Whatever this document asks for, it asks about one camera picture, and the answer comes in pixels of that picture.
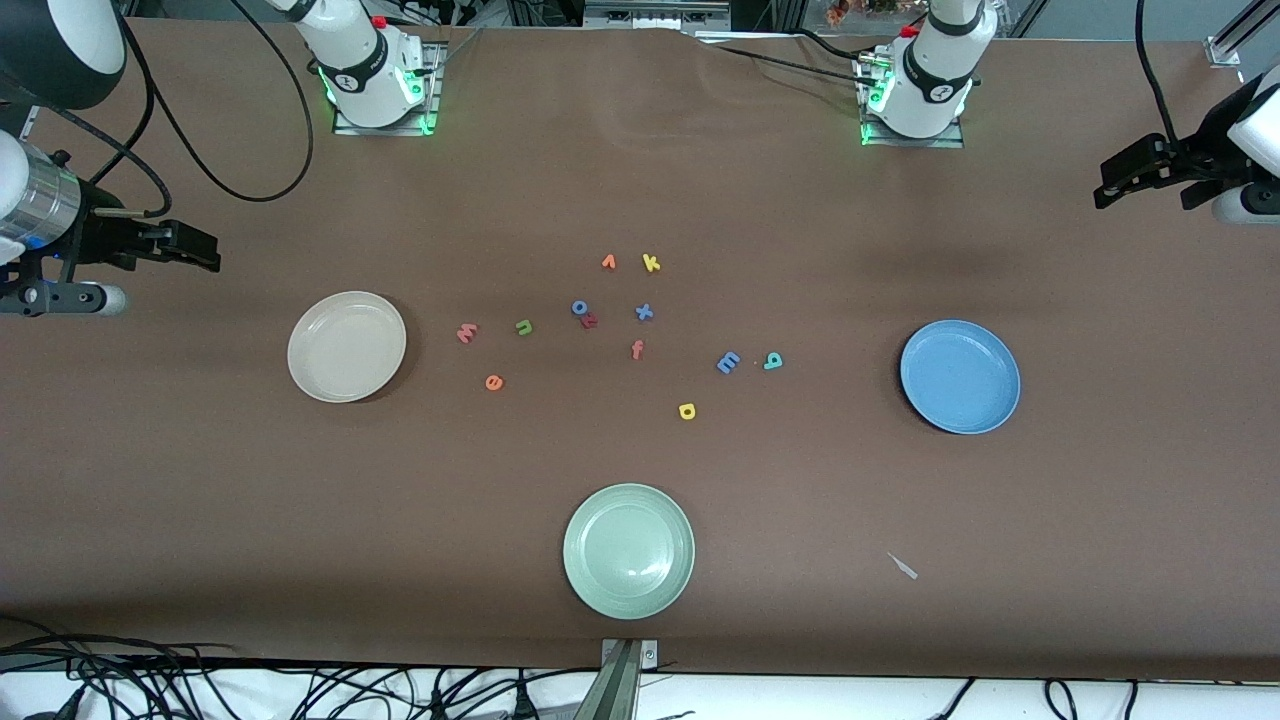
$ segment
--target brown table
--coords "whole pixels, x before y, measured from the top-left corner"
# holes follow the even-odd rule
[[[292,177],[298,108],[250,27],[136,27],[219,173]],[[1183,132],[1235,87],[1194,45],[1153,59]],[[1280,236],[1174,191],[1092,208],[1098,163],[1158,128],[1130,45],[996,42],[980,69],[965,150],[861,147],[838,81],[673,32],[494,31],[449,64],[436,136],[320,133],[270,205],[219,193],[157,115],[138,151],[224,269],[88,268],[127,315],[4,320],[3,607],[274,657],[570,666],[630,635],[682,670],[1275,678]],[[87,117],[123,137],[140,108],[131,72]],[[86,176],[108,155],[56,118],[33,140]],[[155,202],[127,165],[106,187]],[[352,288],[411,351],[330,406],[284,347]],[[1021,368],[988,436],[899,388],[905,340],[951,316]],[[620,482],[698,538],[685,594],[636,623],[561,566],[576,505]]]

